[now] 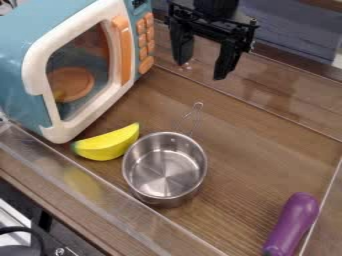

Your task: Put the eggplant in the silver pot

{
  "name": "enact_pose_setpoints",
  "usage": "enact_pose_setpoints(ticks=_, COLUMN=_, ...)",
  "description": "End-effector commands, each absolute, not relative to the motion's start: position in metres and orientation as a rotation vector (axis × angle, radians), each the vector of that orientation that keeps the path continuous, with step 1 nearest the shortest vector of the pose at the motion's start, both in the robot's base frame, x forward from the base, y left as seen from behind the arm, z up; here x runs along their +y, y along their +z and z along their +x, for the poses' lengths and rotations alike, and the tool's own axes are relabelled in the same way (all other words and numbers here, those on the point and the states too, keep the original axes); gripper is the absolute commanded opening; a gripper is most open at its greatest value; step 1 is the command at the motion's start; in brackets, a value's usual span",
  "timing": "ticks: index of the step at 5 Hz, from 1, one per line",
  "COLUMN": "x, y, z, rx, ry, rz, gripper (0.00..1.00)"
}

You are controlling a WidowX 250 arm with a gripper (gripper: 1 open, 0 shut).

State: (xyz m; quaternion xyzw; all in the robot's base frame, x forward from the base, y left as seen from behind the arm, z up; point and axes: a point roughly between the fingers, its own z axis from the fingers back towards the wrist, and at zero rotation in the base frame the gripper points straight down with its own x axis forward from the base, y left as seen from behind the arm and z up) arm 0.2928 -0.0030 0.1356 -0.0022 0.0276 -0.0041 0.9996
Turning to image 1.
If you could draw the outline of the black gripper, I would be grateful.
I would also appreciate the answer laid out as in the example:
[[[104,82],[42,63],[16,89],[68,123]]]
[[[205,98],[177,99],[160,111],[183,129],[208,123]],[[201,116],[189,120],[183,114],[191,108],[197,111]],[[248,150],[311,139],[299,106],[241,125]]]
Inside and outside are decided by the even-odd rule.
[[[237,10],[239,0],[169,0],[167,25],[172,57],[179,66],[193,54],[193,36],[220,42],[213,79],[223,80],[235,69],[239,42],[253,40],[257,21]]]

